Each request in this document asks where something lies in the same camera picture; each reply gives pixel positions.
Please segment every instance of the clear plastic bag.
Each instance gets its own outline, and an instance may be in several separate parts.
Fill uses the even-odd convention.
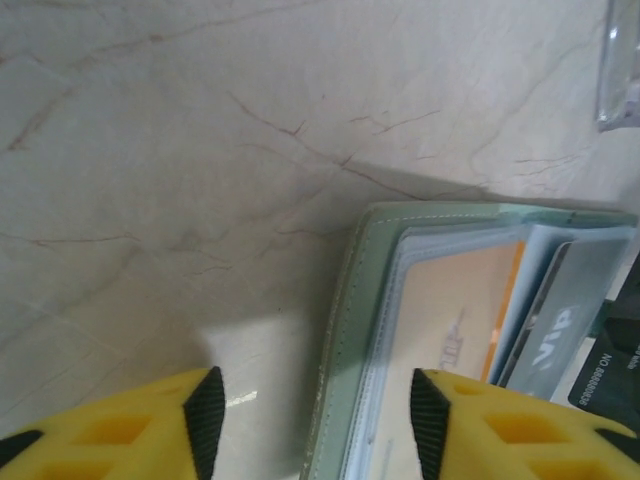
[[[601,131],[640,127],[640,0],[610,0],[597,122]]]

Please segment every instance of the yellow object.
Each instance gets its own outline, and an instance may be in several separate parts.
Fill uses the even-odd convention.
[[[589,413],[435,370],[414,372],[411,410],[425,480],[640,479],[596,429],[633,432]]]
[[[220,370],[187,372],[0,440],[0,480],[209,480],[223,415]]]

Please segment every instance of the light green card holder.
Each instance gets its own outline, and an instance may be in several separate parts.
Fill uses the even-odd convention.
[[[407,202],[371,205],[347,247],[320,366],[318,395],[301,480],[337,480],[349,442],[360,379],[398,239],[412,227],[499,222],[573,228],[636,225],[624,213],[530,205]]]

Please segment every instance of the marble floor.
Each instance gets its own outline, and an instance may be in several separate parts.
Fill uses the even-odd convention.
[[[197,366],[217,478],[297,478],[370,202],[640,213],[605,0],[2,0],[0,435]]]

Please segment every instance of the black card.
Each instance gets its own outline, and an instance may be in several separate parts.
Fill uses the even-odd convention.
[[[607,319],[569,402],[640,431],[640,320]]]

